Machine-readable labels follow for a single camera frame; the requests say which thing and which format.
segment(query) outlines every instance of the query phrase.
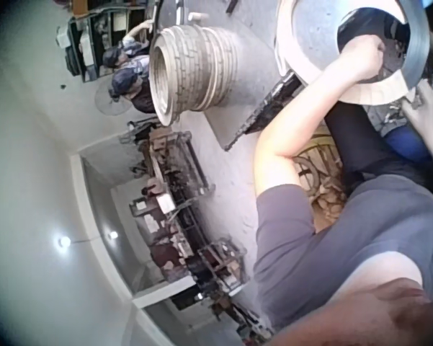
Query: stacked wooden ring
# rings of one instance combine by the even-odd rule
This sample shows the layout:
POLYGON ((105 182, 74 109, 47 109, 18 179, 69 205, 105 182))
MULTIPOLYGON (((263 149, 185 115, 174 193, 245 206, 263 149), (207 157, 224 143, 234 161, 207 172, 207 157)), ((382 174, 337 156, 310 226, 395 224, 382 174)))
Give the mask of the stacked wooden ring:
POLYGON ((227 30, 197 25, 163 30, 151 48, 149 74, 159 120, 168 126, 185 110, 219 104, 236 71, 236 48, 227 30))

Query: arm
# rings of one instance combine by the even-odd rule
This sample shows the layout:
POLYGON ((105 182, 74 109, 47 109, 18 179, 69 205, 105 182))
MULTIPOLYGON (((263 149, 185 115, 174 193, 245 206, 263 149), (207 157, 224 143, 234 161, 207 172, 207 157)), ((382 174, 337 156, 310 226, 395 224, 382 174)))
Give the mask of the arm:
POLYGON ((148 19, 142 22, 141 24, 135 26, 132 30, 130 30, 130 32, 125 37, 132 37, 134 39, 136 36, 138 36, 141 30, 144 29, 150 30, 152 28, 152 25, 153 25, 153 20, 148 19))
POLYGON ((402 110, 415 130, 423 138, 433 158, 433 92, 427 80, 419 82, 418 93, 423 105, 414 109, 406 100, 402 100, 402 110))
POLYGON ((254 156, 256 196, 285 184, 300 185, 292 158, 348 88, 377 75, 383 64, 377 36, 351 40, 339 59, 299 94, 261 133, 254 156))

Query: forearm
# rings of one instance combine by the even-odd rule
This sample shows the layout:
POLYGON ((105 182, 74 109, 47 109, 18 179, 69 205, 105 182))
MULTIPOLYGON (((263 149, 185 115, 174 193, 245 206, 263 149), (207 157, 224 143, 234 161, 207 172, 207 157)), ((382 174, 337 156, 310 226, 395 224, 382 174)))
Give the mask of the forearm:
POLYGON ((147 29, 148 25, 145 22, 142 22, 141 24, 135 26, 132 30, 129 31, 129 33, 127 34, 127 36, 131 36, 131 37, 136 37, 139 35, 139 32, 141 30, 147 29))
POLYGON ((305 88, 262 132, 257 151, 292 158, 311 139, 320 122, 355 81, 336 61, 305 88))

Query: ceiling light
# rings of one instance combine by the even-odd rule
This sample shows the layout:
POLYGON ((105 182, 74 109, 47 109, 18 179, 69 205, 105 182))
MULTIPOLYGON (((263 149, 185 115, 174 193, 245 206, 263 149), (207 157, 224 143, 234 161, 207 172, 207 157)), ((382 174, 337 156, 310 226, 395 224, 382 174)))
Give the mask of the ceiling light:
POLYGON ((63 236, 59 239, 58 243, 61 249, 67 249, 68 247, 70 247, 72 241, 68 236, 63 236))
POLYGON ((112 231, 109 233, 108 237, 111 240, 116 239, 116 238, 118 238, 118 233, 116 231, 112 231))

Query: concrete floor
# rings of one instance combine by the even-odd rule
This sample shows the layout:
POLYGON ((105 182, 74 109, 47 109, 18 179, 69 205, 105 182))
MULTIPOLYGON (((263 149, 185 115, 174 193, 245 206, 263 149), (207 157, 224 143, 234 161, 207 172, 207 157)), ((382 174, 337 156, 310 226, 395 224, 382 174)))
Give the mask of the concrete floor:
MULTIPOLYGON (((192 145, 209 183, 216 185, 212 195, 199 202, 207 234, 213 239, 231 237, 244 247, 246 274, 253 278, 256 261, 256 228, 258 225, 252 159, 257 134, 243 136, 229 152, 216 141, 207 119, 200 112, 186 112, 173 124, 175 130, 189 130, 192 145)), ((256 287, 253 280, 236 296, 236 300, 258 314, 256 287)))

